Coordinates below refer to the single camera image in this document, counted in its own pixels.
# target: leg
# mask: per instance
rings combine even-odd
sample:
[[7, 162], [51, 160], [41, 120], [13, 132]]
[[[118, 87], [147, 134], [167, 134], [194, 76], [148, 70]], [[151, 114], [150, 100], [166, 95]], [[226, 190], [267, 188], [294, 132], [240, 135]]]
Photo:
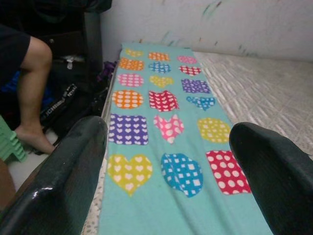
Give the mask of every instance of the leg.
[[15, 130], [20, 140], [48, 154], [54, 150], [54, 146], [42, 132], [40, 109], [51, 63], [52, 52], [49, 46], [31, 37], [21, 64], [23, 74], [18, 84], [21, 124]]
[[8, 166], [0, 159], [0, 211], [13, 199], [15, 188]]

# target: heart patch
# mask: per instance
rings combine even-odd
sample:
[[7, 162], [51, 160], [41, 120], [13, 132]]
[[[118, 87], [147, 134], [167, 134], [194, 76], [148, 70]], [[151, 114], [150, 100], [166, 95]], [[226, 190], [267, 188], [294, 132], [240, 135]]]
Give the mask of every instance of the heart patch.
[[230, 195], [251, 192], [246, 176], [230, 150], [209, 151], [206, 158], [222, 193]]
[[160, 60], [160, 61], [170, 61], [170, 56], [166, 53], [161, 52], [150, 52], [149, 53], [150, 60]]
[[141, 71], [144, 68], [145, 63], [141, 60], [129, 60], [125, 57], [122, 57], [120, 61], [120, 68], [125, 70], [134, 70]]
[[124, 155], [114, 154], [108, 162], [109, 176], [130, 197], [151, 178], [152, 173], [152, 164], [143, 154], [133, 156], [130, 161]]
[[150, 82], [160, 88], [174, 84], [174, 80], [171, 77], [150, 76]]
[[195, 104], [198, 108], [204, 111], [215, 105], [215, 98], [213, 97], [190, 97], [188, 96], [186, 100], [192, 104]]
[[198, 120], [201, 137], [213, 143], [228, 143], [230, 127], [227, 123], [215, 118]]
[[147, 120], [143, 116], [111, 114], [109, 141], [116, 144], [148, 144]]
[[149, 69], [151, 69], [153, 72], [159, 73], [167, 73], [172, 70], [169, 64], [161, 63], [160, 61], [149, 64]]
[[184, 131], [184, 125], [176, 114], [168, 121], [157, 115], [153, 123], [161, 131], [162, 137], [170, 144], [174, 143], [176, 136]]
[[180, 66], [179, 70], [182, 71], [183, 73], [189, 75], [189, 76], [195, 76], [195, 75], [198, 75], [199, 73], [201, 73], [201, 68], [199, 68], [199, 67], [188, 67], [186, 65]]
[[159, 112], [168, 112], [174, 109], [179, 109], [176, 96], [169, 91], [160, 93], [149, 91], [150, 107], [157, 109]]
[[122, 86], [127, 87], [140, 87], [143, 84], [142, 76], [136, 73], [119, 74], [117, 80]]
[[129, 48], [125, 49], [125, 53], [127, 55], [130, 55], [131, 57], [139, 57], [139, 56], [143, 55], [143, 51], [141, 51], [141, 50], [131, 50]]
[[211, 93], [206, 81], [184, 79], [181, 84], [186, 93]]
[[161, 170], [165, 182], [173, 189], [193, 197], [203, 186], [203, 174], [199, 164], [184, 154], [164, 154]]
[[181, 56], [177, 57], [177, 60], [182, 62], [182, 63], [186, 63], [186, 64], [196, 64], [197, 63], [197, 60], [193, 56], [181, 55]]
[[112, 101], [121, 109], [134, 109], [142, 105], [143, 97], [138, 92], [122, 90], [112, 94]]

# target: mattress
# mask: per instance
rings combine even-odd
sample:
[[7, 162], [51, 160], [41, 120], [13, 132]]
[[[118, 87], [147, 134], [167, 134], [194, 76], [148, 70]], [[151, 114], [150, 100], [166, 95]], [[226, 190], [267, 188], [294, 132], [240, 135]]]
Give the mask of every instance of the mattress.
[[[313, 153], [312, 64], [201, 52], [195, 52], [195, 56], [214, 96], [233, 123], [250, 121], [273, 129], [303, 151]], [[107, 123], [111, 98], [110, 95], [103, 112]], [[106, 159], [82, 234], [97, 234]]]

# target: black shorts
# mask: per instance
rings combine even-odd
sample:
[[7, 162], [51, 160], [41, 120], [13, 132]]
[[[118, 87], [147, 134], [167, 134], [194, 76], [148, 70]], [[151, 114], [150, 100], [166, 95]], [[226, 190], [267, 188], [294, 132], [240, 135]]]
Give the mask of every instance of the black shorts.
[[11, 80], [27, 53], [30, 36], [0, 24], [0, 86]]

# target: plastic stool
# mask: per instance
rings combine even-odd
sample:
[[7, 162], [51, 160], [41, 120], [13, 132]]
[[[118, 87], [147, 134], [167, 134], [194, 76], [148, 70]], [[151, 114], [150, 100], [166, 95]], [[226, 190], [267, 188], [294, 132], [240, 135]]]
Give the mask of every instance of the plastic stool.
[[20, 162], [26, 159], [26, 153], [16, 133], [8, 127], [0, 115], [0, 158], [5, 161], [11, 154]]

